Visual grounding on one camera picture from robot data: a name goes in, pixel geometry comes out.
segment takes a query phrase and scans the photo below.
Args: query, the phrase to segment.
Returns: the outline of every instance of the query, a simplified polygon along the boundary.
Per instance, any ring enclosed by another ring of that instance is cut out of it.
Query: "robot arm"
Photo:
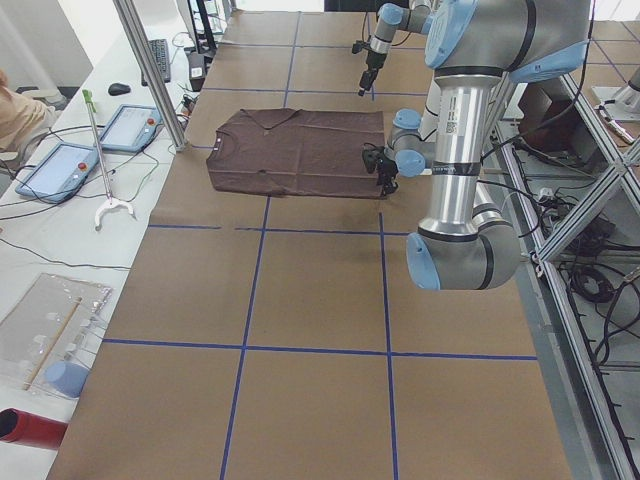
[[[515,272],[517,236],[477,183],[489,97],[505,72],[514,83],[528,83],[582,65],[589,8],[589,0],[444,0],[439,6],[425,52],[441,91],[431,193],[407,242],[419,287],[493,288]],[[418,123],[406,129],[394,122],[391,135],[411,133]],[[401,163],[418,155],[419,146],[395,152],[401,174]]]
[[[401,8],[393,3],[385,3],[378,12],[378,25],[368,44],[362,42],[354,45],[354,53],[366,48],[367,70],[360,78],[361,97],[371,90],[378,72],[384,66],[384,61],[391,49],[393,37],[398,30],[426,35],[431,27],[431,12],[436,0],[414,0],[411,8]]]

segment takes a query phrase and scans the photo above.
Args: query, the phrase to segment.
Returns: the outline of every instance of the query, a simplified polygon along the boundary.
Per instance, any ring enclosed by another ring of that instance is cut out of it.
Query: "metal pole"
[[[184,131],[178,122],[171,98],[169,98],[169,93],[160,77],[160,71],[149,48],[149,40],[144,32],[144,27],[133,5],[133,1],[113,0],[113,4],[118,11],[120,22],[122,22],[124,31],[127,34],[133,54],[136,56],[138,65],[147,79],[153,100],[158,110],[160,110],[162,120],[167,130],[169,130],[169,135],[175,145],[176,151],[184,150],[186,144]]]

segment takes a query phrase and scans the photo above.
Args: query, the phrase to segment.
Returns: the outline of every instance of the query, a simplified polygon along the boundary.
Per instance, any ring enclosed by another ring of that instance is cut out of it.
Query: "blue tape line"
[[[240,231],[250,231],[250,232],[261,232],[262,228],[260,227],[236,227],[236,230]],[[380,232],[368,232],[368,231],[357,231],[357,230],[316,230],[316,229],[295,229],[295,228],[267,228],[267,232],[273,233],[325,233],[330,235],[380,235]],[[406,237],[409,235],[406,232],[384,232],[384,235],[387,237]]]
[[[161,223],[150,223],[149,228],[184,228],[192,230],[220,230],[222,227],[209,227],[206,225],[165,225]]]
[[[281,88],[233,88],[233,87],[202,87],[202,90],[209,90],[213,92],[273,92],[284,93]]]
[[[260,232],[261,228],[254,227],[236,227],[236,230]],[[296,228],[267,228],[267,232],[272,233],[326,233],[334,235],[380,235],[379,232],[366,232],[366,231],[350,231],[350,230],[315,230],[315,229],[296,229]]]
[[[387,257],[384,244],[384,218],[382,212],[378,213],[380,223],[380,259],[382,262],[382,297],[384,300],[384,325],[387,337],[387,376],[389,380],[389,414],[391,421],[391,451],[393,454],[393,478],[398,480],[398,437],[396,433],[396,405],[393,382],[393,354],[391,348],[391,317],[389,315],[389,289],[387,285]]]
[[[180,347],[180,348],[213,348],[221,350],[240,350],[241,345],[226,345],[223,343],[196,343],[196,342],[164,342],[160,340],[128,340],[124,338],[105,338],[104,343],[118,345],[142,345],[148,347]]]
[[[533,355],[483,355],[475,353],[419,353],[419,352],[393,352],[394,357],[419,357],[419,358],[452,358],[457,360],[502,360],[510,362],[535,362],[538,357]]]
[[[291,73],[293,72],[293,62],[296,57],[296,44],[298,43],[298,30],[300,29],[300,19],[302,18],[302,12],[298,12],[298,20],[296,21],[296,33],[293,36],[293,48],[291,49],[291,62],[289,63],[289,76],[287,77],[287,86],[284,91],[283,107],[287,107],[287,100],[289,99],[289,86],[291,85]]]
[[[340,350],[333,348],[304,348],[304,347],[263,347],[260,345],[251,345],[247,350],[257,352],[284,352],[284,353],[322,353],[334,355],[364,355],[382,357],[386,356],[385,352],[376,352],[375,350]]]
[[[227,438],[224,444],[224,455],[222,457],[222,465],[220,467],[220,480],[224,480],[225,474],[227,472],[227,462],[229,461],[229,450],[231,448],[231,437],[233,435],[233,424],[236,418],[238,396],[240,395],[240,381],[242,379],[242,371],[244,369],[244,358],[247,352],[247,341],[249,339],[249,330],[251,328],[251,317],[253,316],[253,305],[256,298],[258,278],[260,276],[260,263],[262,262],[262,251],[264,248],[264,238],[266,236],[266,227],[267,227],[267,220],[269,218],[270,205],[271,205],[271,197],[267,197],[267,202],[264,207],[264,218],[262,220],[262,234],[260,235],[258,257],[256,258],[256,268],[253,274],[253,284],[251,285],[251,296],[249,298],[249,307],[247,309],[247,320],[244,327],[244,335],[242,337],[242,350],[240,351],[240,361],[238,362],[238,373],[236,375],[236,385],[233,391],[233,401],[231,402],[229,424],[227,425]]]

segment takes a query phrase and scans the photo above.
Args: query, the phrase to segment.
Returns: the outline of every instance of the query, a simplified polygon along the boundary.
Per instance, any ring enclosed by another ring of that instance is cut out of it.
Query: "brown t-shirt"
[[[216,190],[261,195],[380,198],[362,161],[382,145],[382,112],[240,110],[217,130],[207,160]]]

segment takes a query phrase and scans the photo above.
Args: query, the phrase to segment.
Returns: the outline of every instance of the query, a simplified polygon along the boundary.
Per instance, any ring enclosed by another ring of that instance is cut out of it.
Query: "aluminum frame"
[[[504,77],[502,83],[496,88],[494,98],[499,100],[500,104],[496,101],[492,105],[492,114],[499,112],[502,104],[508,103],[508,101],[505,102],[506,98],[502,98],[503,95],[509,95],[508,89],[503,85],[506,82],[507,77]],[[573,98],[578,91],[573,78],[570,75],[565,75],[561,77],[561,82]],[[584,96],[580,95],[578,97],[576,108],[604,154],[609,166],[597,179],[585,198],[571,210],[560,225],[560,228],[555,230],[547,239],[544,238],[539,229],[532,233],[531,237],[535,245],[533,259],[537,262],[536,274],[538,277],[544,276],[548,281],[576,366],[616,475],[621,480],[632,480],[635,478],[632,465],[626,456],[624,445],[611,418],[605,392],[591,366],[590,354],[582,339],[578,320],[575,318],[571,308],[566,293],[566,285],[551,261],[559,256],[564,248],[600,213],[620,188],[625,191],[636,212],[640,214],[640,182],[628,168],[640,163],[640,142],[636,142],[628,152],[622,154]],[[492,132],[490,127],[491,124],[488,123],[486,129],[487,141]],[[496,129],[496,134],[499,142],[506,140],[499,129]],[[524,180],[520,177],[520,172],[509,146],[502,147],[501,153],[515,186],[520,190],[524,190]],[[538,215],[529,200],[524,195],[518,195],[527,225],[533,229],[538,224]]]

